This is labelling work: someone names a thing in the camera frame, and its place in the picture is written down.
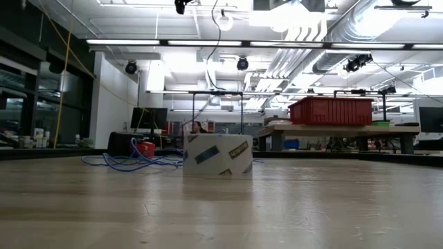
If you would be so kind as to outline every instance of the speaker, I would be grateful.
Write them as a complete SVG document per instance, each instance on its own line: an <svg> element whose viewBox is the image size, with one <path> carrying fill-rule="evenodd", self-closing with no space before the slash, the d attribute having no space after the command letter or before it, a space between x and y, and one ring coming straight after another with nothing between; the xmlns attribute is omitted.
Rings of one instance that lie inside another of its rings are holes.
<svg viewBox="0 0 443 249"><path fill-rule="evenodd" d="M142 134L112 132L108 140L108 154L110 156L129 156L131 139L143 139Z"/></svg>
<svg viewBox="0 0 443 249"><path fill-rule="evenodd" d="M49 65L49 71L51 73L60 74L60 73L63 72L63 69L64 69L63 66L60 66L60 65L57 65L57 64L54 64L54 63L51 63Z"/></svg>

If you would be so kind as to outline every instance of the white wall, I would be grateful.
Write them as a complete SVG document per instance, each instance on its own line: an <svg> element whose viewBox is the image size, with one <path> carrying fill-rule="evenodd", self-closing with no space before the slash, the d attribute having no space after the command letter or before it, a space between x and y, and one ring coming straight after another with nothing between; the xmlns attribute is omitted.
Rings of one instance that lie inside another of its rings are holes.
<svg viewBox="0 0 443 249"><path fill-rule="evenodd" d="M96 149L106 149L112 131L126 131L131 124L132 110L137 105L138 84L96 53L93 85L90 138Z"/></svg>
<svg viewBox="0 0 443 249"><path fill-rule="evenodd" d="M402 123L407 123L407 122L416 122L414 114L392 114L392 113L387 113L386 114L386 119L387 120L392 120L394 122L394 124L402 124ZM382 113L372 114L372 120L373 121L375 121L375 120L383 120L383 114Z"/></svg>

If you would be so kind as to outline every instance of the hanging cable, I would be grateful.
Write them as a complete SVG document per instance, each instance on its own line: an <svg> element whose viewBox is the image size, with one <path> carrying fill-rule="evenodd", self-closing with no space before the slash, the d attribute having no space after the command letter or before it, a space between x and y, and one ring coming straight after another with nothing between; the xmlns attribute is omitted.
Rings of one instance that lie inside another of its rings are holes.
<svg viewBox="0 0 443 249"><path fill-rule="evenodd" d="M220 40L222 39L222 30L221 30L219 24L217 23L217 21L215 21L215 18L214 18L214 9L215 9L215 6L217 6L217 3L218 3L218 2L219 2L219 0L216 0L216 1L215 1L214 6L213 6L212 10L210 11L210 13L211 13L211 17L213 18L213 22L214 22L214 24L217 25L217 28L219 29L219 39L217 40L217 45L215 45L213 51L209 54L208 59L206 59L206 73L208 74L209 82L210 82L210 84L211 84L213 87L215 87L215 88L218 89L218 90L226 91L226 89L223 89L223 88L221 88L221 87L218 87L218 86L216 86L216 85L214 84L213 79L210 77L209 69L208 69L209 59L210 59L211 56L214 55L215 51L217 50L217 48L218 48L219 45L220 45Z"/></svg>
<svg viewBox="0 0 443 249"><path fill-rule="evenodd" d="M386 68L380 66L380 65L379 65L378 63L376 63L374 60L372 60L372 62L374 62L374 64L376 64L379 68L381 68L383 71L387 72L389 75L393 76L395 79L397 79L397 80L400 81L401 83L405 84L406 86L409 86L410 88L412 88L412 89L416 90L417 92L419 92L419 93L425 95L426 97L428 97L428 98L430 98L430 99L432 99L432 100L435 100L435 101L439 102L440 104L443 104L443 102L442 102L441 100L438 100L438 99L436 99L436 98L434 98L434 97L431 97L431 96L429 96L429 95L423 93L422 91L420 91L419 89L416 89L416 88L415 88L414 86L412 86L411 84L408 84L408 83L406 83L405 81L403 81L402 79L400 79L399 77L393 75L390 71L388 71Z"/></svg>
<svg viewBox="0 0 443 249"><path fill-rule="evenodd" d="M55 139L54 139L54 149L57 149L57 141L58 141L58 132L60 130L60 123L62 120L62 109L63 109L63 93L64 93L64 82L66 81L66 72L68 69L68 60L69 60L69 47L71 45L71 35L73 30L73 11L74 11L74 0L71 1L71 18L69 20L69 33L68 33L68 43L66 44L66 56L64 58L64 70L62 82L60 82L62 93L60 94L60 108L58 110L58 118L57 118L57 128L55 129Z"/></svg>

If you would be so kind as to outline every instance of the black cable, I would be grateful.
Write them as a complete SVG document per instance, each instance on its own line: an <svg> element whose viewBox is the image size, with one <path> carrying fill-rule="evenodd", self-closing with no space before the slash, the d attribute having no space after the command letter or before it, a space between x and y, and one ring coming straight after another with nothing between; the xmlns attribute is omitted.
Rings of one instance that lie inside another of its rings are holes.
<svg viewBox="0 0 443 249"><path fill-rule="evenodd" d="M401 83L405 84L406 86L409 86L410 88L412 88L412 89L416 90L417 92L419 92L419 93L425 95L426 97L428 97L428 98L430 98L430 99L432 99L432 100L435 100L435 101L439 102L440 104L443 104L442 101L440 101L440 100L438 100L438 99L436 99L436 98L434 98L434 97L431 97L431 96L429 96L429 95L423 93L423 92L420 91L419 89L416 89L414 86L412 86L412 85L406 83L405 81L403 81L403 80L400 79L399 77L393 75L390 71L388 71L386 68L380 66L380 65L379 65L378 63L376 63L374 60L372 60L372 62L374 62L374 64L376 64L379 68L381 68L383 71L389 73L391 76L393 76L395 79L399 80Z"/></svg>
<svg viewBox="0 0 443 249"><path fill-rule="evenodd" d="M218 87L218 86L216 86L216 85L214 84L213 79L211 79L210 74L209 74L209 70L208 70L209 59L210 59L211 56L214 55L215 51L217 50L217 48L218 48L219 45L220 45L220 40L222 39L222 30L221 30L219 24L215 21L215 18L214 18L214 9L215 9L215 6L217 6L217 3L218 3L218 2L219 2L219 0L216 0L216 1L215 1L214 6L213 6L213 9L210 11L210 13L211 13L211 16L212 16L212 18L213 18L213 22L214 22L214 24L217 25L217 28L219 29L219 39L217 40L217 45L215 45L213 51L211 52L211 54L209 54L208 59L206 60L206 73L208 74L209 82L210 82L210 84L211 84L213 87L215 87L215 88L218 89L218 90L226 91L226 89L220 88L220 87Z"/></svg>

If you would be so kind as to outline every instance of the red container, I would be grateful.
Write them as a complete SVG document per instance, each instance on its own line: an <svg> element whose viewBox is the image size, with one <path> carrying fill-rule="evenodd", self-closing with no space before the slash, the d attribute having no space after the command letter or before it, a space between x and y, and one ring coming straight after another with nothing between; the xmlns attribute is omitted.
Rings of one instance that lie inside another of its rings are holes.
<svg viewBox="0 0 443 249"><path fill-rule="evenodd" d="M372 125L372 100L306 97L289 106L297 125Z"/></svg>
<svg viewBox="0 0 443 249"><path fill-rule="evenodd" d="M129 148L130 152L134 150L132 145L130 145ZM151 142L140 142L137 144L137 150L140 152L140 154L146 158L152 158L155 155L155 144Z"/></svg>

